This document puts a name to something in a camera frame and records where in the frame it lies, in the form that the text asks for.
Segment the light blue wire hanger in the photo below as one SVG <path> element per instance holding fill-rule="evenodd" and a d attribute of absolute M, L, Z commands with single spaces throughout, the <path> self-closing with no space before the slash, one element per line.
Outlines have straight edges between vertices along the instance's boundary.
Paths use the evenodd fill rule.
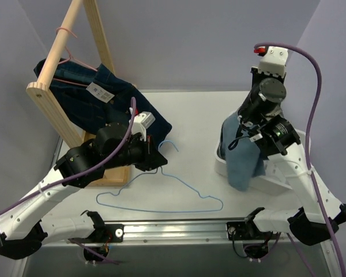
<path fill-rule="evenodd" d="M 135 173 L 120 189 L 95 195 L 99 209 L 161 215 L 218 214 L 227 203 L 213 170 L 214 140 L 165 140 L 159 145 L 169 163 L 150 173 Z"/>

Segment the aluminium mounting rail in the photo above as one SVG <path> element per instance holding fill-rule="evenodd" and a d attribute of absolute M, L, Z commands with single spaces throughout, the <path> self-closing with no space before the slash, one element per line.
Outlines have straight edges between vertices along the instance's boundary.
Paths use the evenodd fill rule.
<path fill-rule="evenodd" d="M 227 244 L 231 241 L 255 243 L 266 238 L 250 227 L 247 218 L 109 220 L 94 235 L 90 219 L 47 218 L 42 224 L 50 245 L 79 243 L 110 251 L 117 247 Z"/>

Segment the light blue denim skirt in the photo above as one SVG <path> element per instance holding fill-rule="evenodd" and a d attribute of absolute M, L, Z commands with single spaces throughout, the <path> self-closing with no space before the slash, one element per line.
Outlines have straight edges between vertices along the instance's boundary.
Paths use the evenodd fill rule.
<path fill-rule="evenodd" d="M 221 126 L 218 156 L 226 161 L 229 185 L 240 192 L 248 190 L 252 178 L 265 174 L 260 150 L 240 129 L 236 112 Z"/>

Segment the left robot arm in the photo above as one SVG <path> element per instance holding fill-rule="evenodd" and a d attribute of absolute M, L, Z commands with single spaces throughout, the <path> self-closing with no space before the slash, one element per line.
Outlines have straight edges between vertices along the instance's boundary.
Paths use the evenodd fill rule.
<path fill-rule="evenodd" d="M 110 232 L 96 211 L 73 218 L 46 219 L 64 199 L 104 177 L 107 169 L 133 165 L 151 171 L 168 163 L 158 145 L 165 135 L 153 135 L 140 123 L 133 129 L 111 123 L 95 138 L 69 149 L 48 174 L 21 200 L 0 212 L 0 255 L 19 260 L 43 245 L 63 239 L 102 242 Z"/>

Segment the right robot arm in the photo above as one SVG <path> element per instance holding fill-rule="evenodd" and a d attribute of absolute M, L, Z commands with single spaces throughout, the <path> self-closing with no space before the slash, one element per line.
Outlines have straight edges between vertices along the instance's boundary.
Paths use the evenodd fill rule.
<path fill-rule="evenodd" d="M 331 239 L 346 222 L 346 204 L 330 192 L 317 173 L 309 169 L 300 137 L 282 116 L 286 97 L 284 79 L 251 68 L 252 88 L 238 110 L 241 128 L 283 174 L 301 207 L 291 210 L 257 208 L 245 223 L 245 233 L 258 238 L 267 232 L 291 233 L 312 246 Z"/>

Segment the pink wire hanger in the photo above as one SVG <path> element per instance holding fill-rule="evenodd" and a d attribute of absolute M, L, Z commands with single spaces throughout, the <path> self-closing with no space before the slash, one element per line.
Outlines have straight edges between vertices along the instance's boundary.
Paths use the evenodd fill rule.
<path fill-rule="evenodd" d="M 56 29 L 55 33 L 58 34 L 58 32 L 59 32 L 60 30 L 67 32 L 67 34 L 71 35 L 72 37 L 74 37 L 74 38 L 76 38 L 76 39 L 78 38 L 78 36 L 77 36 L 73 31 L 71 31 L 71 30 L 68 29 L 68 28 L 64 28 L 64 27 L 58 27 L 58 28 Z M 78 66 L 80 66 L 80 67 L 82 67 L 82 68 L 84 68 L 84 69 L 88 69 L 88 70 L 91 70 L 91 71 L 93 71 L 93 72 L 97 72 L 97 69 L 94 68 L 93 66 L 88 65 L 87 63 L 85 63 L 85 62 L 83 62 L 83 61 L 77 59 L 77 58 L 72 54 L 72 52 L 70 51 L 70 49 L 68 48 L 67 43 L 65 43 L 65 51 L 66 51 L 68 57 L 65 58 L 65 59 L 63 59 L 63 60 L 61 60 L 61 61 L 59 61 L 59 63 L 58 63 L 59 65 L 64 64 L 64 63 L 68 63 L 68 62 L 72 62 L 72 63 L 77 64 Z"/>

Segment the dark blue denim skirt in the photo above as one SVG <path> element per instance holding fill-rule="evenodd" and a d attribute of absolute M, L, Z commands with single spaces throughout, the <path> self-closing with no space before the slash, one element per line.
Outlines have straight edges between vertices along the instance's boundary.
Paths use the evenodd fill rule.
<path fill-rule="evenodd" d="M 155 116 L 156 120 L 147 134 L 152 136 L 156 145 L 165 140 L 172 129 L 172 125 L 135 86 L 117 78 L 103 64 L 97 72 L 72 62 L 58 65 L 50 91 L 68 119 L 91 134 L 112 122 L 128 126 L 131 98 L 136 99 L 137 114 L 146 111 Z"/>

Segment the white plastic basket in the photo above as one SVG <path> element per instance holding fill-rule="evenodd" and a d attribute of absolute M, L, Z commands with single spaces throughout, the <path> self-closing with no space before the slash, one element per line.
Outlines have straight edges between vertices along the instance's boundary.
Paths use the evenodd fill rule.
<path fill-rule="evenodd" d="M 219 146 L 220 138 L 217 142 L 215 150 L 214 171 L 225 178 L 228 182 L 226 171 L 227 164 L 225 160 L 218 156 Z M 277 196 L 290 190 L 291 187 L 286 181 L 285 176 L 274 165 L 274 163 L 268 161 L 266 158 L 262 157 L 262 159 L 264 161 L 265 174 L 252 178 L 248 190 L 252 188 L 272 196 Z"/>

